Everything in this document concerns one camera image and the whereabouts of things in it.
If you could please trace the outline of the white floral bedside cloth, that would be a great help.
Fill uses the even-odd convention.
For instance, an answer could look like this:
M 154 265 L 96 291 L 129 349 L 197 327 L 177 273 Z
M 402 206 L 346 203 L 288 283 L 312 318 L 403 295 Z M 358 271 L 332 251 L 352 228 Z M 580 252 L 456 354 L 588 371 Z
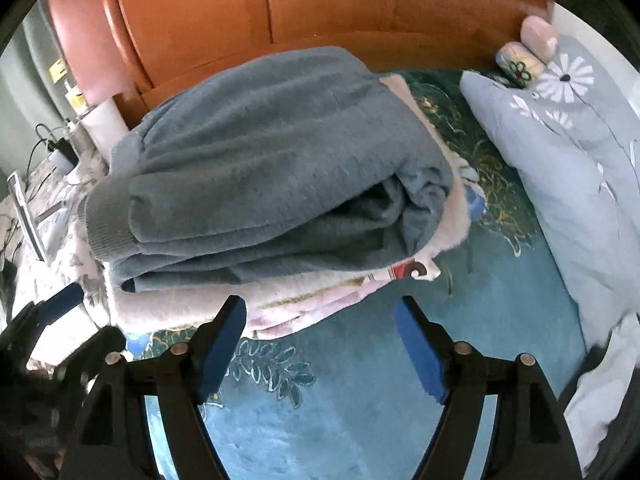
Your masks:
M 43 331 L 32 352 L 36 361 L 60 364 L 99 328 L 111 323 L 104 267 L 90 254 L 77 214 L 79 203 L 106 173 L 106 162 L 97 151 L 82 154 L 79 165 L 67 176 L 48 162 L 32 172 L 26 191 L 30 212 L 39 216 L 58 203 L 66 206 L 37 226 L 47 261 L 38 259 L 23 236 L 13 200 L 6 197 L 1 202 L 1 255 L 16 266 L 12 312 L 17 314 L 31 301 L 46 300 L 73 282 L 85 292 L 82 304 Z

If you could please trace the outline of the light blue floral quilt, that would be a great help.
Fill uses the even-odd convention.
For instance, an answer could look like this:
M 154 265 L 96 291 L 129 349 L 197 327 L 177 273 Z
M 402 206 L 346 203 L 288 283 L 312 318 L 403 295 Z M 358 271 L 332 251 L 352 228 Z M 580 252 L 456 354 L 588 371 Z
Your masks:
M 472 113 L 534 205 L 587 346 L 639 307 L 639 118 L 576 39 L 527 89 L 465 72 Z

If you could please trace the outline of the pink rolled pillow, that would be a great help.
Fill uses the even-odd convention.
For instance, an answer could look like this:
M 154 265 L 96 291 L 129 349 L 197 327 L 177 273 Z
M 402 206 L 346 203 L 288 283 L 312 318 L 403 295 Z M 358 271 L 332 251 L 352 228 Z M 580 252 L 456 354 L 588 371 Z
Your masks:
M 521 43 L 544 64 L 555 56 L 560 33 L 543 18 L 529 15 L 521 24 Z

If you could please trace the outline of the floral rolled pillow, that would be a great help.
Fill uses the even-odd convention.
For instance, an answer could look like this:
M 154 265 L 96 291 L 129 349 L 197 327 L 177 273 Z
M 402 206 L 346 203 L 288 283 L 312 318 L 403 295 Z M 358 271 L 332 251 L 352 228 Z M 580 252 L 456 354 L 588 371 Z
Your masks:
M 520 42 L 511 41 L 496 53 L 496 63 L 518 88 L 528 88 L 546 66 Z

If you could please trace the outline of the light blue folded shirt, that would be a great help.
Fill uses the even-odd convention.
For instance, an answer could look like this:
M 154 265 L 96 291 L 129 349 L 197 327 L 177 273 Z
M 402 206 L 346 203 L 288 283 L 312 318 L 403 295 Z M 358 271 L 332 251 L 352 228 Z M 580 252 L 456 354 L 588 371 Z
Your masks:
M 564 410 L 582 475 L 596 459 L 608 426 L 620 414 L 632 374 L 639 367 L 639 318 L 628 313 L 612 329 L 602 361 L 582 374 Z

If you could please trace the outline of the white cylinder bottle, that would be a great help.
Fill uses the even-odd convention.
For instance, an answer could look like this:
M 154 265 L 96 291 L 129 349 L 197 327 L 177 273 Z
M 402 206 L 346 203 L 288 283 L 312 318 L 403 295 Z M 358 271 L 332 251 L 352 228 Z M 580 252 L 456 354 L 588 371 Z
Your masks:
M 104 160 L 111 163 L 112 149 L 128 134 L 129 128 L 112 98 L 104 101 L 81 119 L 93 144 Z

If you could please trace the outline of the orange wooden headboard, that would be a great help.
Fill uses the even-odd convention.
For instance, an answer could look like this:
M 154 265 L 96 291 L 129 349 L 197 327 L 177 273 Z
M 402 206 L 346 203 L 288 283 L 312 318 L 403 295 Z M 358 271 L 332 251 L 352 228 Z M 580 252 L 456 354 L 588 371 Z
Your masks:
M 128 125 L 174 94 L 260 56 L 323 46 L 375 72 L 487 66 L 554 0 L 48 0 L 92 105 Z

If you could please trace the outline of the cartoon print pillow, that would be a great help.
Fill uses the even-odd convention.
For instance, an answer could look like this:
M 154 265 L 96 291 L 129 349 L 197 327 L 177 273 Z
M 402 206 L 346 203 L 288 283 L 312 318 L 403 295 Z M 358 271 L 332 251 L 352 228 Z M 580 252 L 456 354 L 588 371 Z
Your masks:
M 368 275 L 370 281 L 393 280 L 435 281 L 440 275 L 439 267 L 430 258 L 412 258 L 393 266 L 374 271 Z

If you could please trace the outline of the grey knit sweater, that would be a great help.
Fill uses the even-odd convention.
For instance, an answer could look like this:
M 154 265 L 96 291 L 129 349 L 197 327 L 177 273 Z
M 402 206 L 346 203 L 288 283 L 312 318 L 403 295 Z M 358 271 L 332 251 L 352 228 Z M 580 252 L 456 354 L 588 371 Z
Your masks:
M 264 56 L 142 119 L 79 213 L 126 292 L 385 268 L 458 196 L 412 99 L 336 47 Z

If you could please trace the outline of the teal floral bed blanket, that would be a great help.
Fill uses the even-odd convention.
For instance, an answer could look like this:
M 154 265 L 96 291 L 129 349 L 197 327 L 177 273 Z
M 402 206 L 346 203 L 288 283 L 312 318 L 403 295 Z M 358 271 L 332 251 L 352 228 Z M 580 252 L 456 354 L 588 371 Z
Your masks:
M 522 352 L 554 392 L 586 349 L 577 308 L 516 172 L 471 113 L 456 70 L 414 70 L 408 86 L 430 122 L 480 176 L 484 214 L 439 255 L 439 277 L 394 281 L 359 304 L 274 341 L 242 339 L 201 418 L 235 479 L 408 479 L 442 409 L 396 330 L 413 297 L 449 335 L 486 356 Z

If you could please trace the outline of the dark grey folded garment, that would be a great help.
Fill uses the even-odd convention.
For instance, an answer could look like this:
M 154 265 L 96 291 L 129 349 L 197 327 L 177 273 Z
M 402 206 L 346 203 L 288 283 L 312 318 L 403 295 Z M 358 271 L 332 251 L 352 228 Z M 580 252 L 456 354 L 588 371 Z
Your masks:
M 563 411 L 576 392 L 582 374 L 593 370 L 603 359 L 606 347 L 594 346 L 560 396 Z M 639 477 L 639 367 L 634 371 L 620 414 L 608 426 L 596 459 L 585 479 L 637 479 Z

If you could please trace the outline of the pink folded blanket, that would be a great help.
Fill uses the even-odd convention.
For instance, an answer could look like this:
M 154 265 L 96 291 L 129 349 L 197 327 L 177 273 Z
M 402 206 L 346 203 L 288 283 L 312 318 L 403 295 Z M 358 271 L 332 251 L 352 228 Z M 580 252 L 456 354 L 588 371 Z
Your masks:
M 465 180 L 460 176 L 462 158 L 446 146 L 416 104 L 402 76 L 393 74 L 381 81 L 420 118 L 454 170 L 454 189 L 446 200 L 435 234 L 425 248 L 409 258 L 430 258 L 434 261 L 442 252 L 458 247 L 469 235 L 471 213 Z M 134 294 L 124 292 L 114 283 L 110 266 L 105 267 L 104 278 L 108 307 L 116 324 L 127 333 L 171 330 L 210 321 L 218 314 L 224 300 L 236 295 L 244 299 L 247 308 L 243 335 L 254 339 L 276 339 L 317 324 L 391 282 L 370 281 L 368 275 L 374 271 L 377 270 L 312 272 L 239 286 L 176 287 Z

